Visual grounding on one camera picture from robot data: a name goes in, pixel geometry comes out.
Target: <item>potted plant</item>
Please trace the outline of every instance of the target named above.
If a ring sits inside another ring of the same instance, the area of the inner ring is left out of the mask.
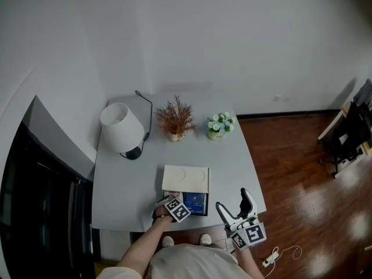
[[[228,112],[215,114],[212,119],[207,118],[208,137],[211,140],[222,140],[226,133],[234,130],[236,119],[230,117]]]
[[[195,129],[192,117],[192,106],[181,103],[180,97],[175,95],[176,102],[167,101],[165,107],[156,109],[158,126],[171,141],[181,141],[186,133]]]

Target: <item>white flower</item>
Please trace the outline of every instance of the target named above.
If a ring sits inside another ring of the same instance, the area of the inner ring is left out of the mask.
[[[214,130],[214,131],[217,131],[218,129],[220,129],[220,125],[219,125],[219,123],[214,124],[214,125],[213,125],[213,130]]]

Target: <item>table lamp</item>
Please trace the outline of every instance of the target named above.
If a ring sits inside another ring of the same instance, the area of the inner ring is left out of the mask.
[[[145,130],[127,105],[113,103],[105,108],[100,116],[103,136],[111,150],[125,153],[130,160],[141,155],[140,142]]]

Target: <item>black lamp base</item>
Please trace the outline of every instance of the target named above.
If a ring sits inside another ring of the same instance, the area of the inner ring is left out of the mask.
[[[133,150],[126,152],[126,157],[130,160],[135,160],[141,156],[141,149],[136,146]]]

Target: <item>table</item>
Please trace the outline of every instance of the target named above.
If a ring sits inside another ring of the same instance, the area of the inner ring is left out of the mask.
[[[208,216],[190,216],[181,223],[172,223],[168,230],[189,230],[223,223],[215,208],[217,201],[238,214],[241,201],[240,189],[246,188],[254,197],[259,213],[266,210],[261,187],[242,130],[238,123],[235,130],[222,141],[212,141],[206,136],[206,118],[217,112],[234,111],[221,95],[211,92],[183,92],[181,102],[192,105],[196,130],[185,140],[169,141],[156,126],[152,114],[152,130],[144,151],[137,160],[127,160],[108,149],[102,136],[96,159],[92,226],[120,231],[146,231],[152,223],[151,212],[155,202],[163,195],[162,179],[165,164],[203,166],[211,168]],[[144,95],[157,107],[174,99],[174,93]],[[115,98],[125,103],[149,129],[150,104],[139,96]]]
[[[322,132],[321,135],[318,137],[318,141],[320,141],[322,138],[324,138],[329,131],[331,131],[338,123],[343,119],[346,118],[349,112],[349,106],[343,106],[342,109],[339,111],[335,119],[328,125],[328,127]],[[365,156],[372,155],[372,149],[369,147],[368,142],[364,142],[360,145],[361,150],[363,153],[359,155],[356,159],[351,161],[350,163],[346,164],[346,166],[342,169],[339,169],[339,172],[335,175],[335,178],[338,178],[342,173],[344,173],[346,170],[349,170],[351,167],[356,165],[358,162],[360,162]]]

